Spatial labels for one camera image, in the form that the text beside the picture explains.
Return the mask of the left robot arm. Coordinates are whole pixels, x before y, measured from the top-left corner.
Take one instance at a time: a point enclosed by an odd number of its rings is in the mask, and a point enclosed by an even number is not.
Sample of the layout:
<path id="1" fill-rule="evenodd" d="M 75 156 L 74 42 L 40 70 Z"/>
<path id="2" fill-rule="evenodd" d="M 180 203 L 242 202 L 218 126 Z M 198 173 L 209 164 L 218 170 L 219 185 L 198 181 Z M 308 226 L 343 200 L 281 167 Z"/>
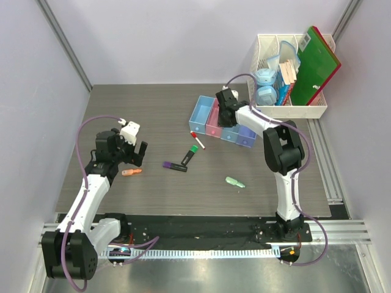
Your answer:
<path id="1" fill-rule="evenodd" d="M 137 144 L 139 124 L 129 122 L 96 135 L 95 149 L 84 167 L 80 190 L 63 221 L 43 234 L 41 245 L 49 278 L 90 280 L 96 272 L 98 255 L 110 242 L 129 239 L 125 214 L 107 213 L 93 226 L 93 220 L 108 193 L 120 164 L 142 165 L 147 142 Z"/>

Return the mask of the green cap black highlighter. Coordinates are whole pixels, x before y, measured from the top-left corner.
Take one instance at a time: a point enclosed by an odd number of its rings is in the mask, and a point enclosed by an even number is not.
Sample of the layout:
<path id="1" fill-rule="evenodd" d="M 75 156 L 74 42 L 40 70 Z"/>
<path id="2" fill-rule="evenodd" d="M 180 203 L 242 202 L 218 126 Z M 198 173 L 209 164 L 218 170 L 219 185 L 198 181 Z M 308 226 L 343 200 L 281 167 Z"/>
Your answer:
<path id="1" fill-rule="evenodd" d="M 198 146 L 193 145 L 190 150 L 186 153 L 185 157 L 181 161 L 182 166 L 187 166 L 189 161 L 192 159 L 192 157 L 196 154 L 198 151 Z"/>

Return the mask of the light blue drawer box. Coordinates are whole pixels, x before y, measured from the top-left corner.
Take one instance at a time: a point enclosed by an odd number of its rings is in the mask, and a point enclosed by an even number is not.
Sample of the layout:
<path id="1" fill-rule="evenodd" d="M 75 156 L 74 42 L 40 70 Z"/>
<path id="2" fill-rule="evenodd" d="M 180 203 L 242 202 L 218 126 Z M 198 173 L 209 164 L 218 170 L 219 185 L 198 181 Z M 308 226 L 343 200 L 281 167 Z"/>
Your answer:
<path id="1" fill-rule="evenodd" d="M 206 123 L 213 108 L 215 98 L 208 96 L 199 96 L 194 110 L 189 119 L 190 131 L 206 134 Z"/>

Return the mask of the pink drawer box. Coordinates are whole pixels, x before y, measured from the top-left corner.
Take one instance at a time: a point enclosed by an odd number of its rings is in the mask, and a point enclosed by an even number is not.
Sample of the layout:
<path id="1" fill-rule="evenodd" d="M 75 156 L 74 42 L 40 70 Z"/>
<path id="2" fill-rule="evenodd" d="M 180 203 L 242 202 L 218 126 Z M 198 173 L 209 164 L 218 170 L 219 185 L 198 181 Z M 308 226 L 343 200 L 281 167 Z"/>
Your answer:
<path id="1" fill-rule="evenodd" d="M 205 133 L 208 136 L 220 138 L 222 133 L 222 128 L 218 126 L 218 116 L 219 116 L 219 103 L 217 99 L 214 100 L 214 104 L 211 108 L 208 120 L 205 125 Z"/>

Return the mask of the red cap whiteboard marker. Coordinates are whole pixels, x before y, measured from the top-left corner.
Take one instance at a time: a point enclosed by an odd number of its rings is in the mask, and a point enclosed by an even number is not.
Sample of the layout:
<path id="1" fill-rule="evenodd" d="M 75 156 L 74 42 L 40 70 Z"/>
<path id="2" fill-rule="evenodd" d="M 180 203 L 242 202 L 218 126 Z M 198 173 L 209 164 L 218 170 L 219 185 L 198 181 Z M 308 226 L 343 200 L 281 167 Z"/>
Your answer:
<path id="1" fill-rule="evenodd" d="M 205 150 L 205 146 L 204 144 L 200 141 L 200 139 L 198 138 L 197 134 L 194 132 L 194 131 L 191 131 L 190 134 L 192 135 L 192 137 L 196 140 L 196 142 L 201 146 L 201 148 L 203 150 Z"/>

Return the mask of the purple drawer box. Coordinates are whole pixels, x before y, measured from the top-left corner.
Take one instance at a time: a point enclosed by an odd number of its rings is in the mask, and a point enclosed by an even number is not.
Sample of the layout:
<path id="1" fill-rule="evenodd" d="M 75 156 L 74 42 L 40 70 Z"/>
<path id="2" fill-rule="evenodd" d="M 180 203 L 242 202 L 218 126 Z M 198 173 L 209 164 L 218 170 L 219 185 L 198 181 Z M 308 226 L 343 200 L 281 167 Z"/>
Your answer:
<path id="1" fill-rule="evenodd" d="M 256 141 L 256 138 L 257 138 L 257 134 L 255 132 L 251 131 L 249 128 L 245 126 L 240 126 L 236 144 L 243 147 L 252 148 L 254 142 Z"/>

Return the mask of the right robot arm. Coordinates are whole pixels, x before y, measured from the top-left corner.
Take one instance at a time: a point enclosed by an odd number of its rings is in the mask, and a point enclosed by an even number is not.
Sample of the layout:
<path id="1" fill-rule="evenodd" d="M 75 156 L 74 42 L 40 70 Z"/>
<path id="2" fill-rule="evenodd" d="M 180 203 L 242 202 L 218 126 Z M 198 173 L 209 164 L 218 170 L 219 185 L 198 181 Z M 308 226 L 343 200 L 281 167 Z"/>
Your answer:
<path id="1" fill-rule="evenodd" d="M 276 234 L 283 241 L 296 238 L 304 227 L 298 201 L 299 172 L 305 158 L 302 133 L 292 121 L 275 120 L 248 102 L 239 102 L 230 88 L 217 92 L 216 98 L 220 127 L 245 126 L 262 138 L 266 165 L 276 179 Z"/>

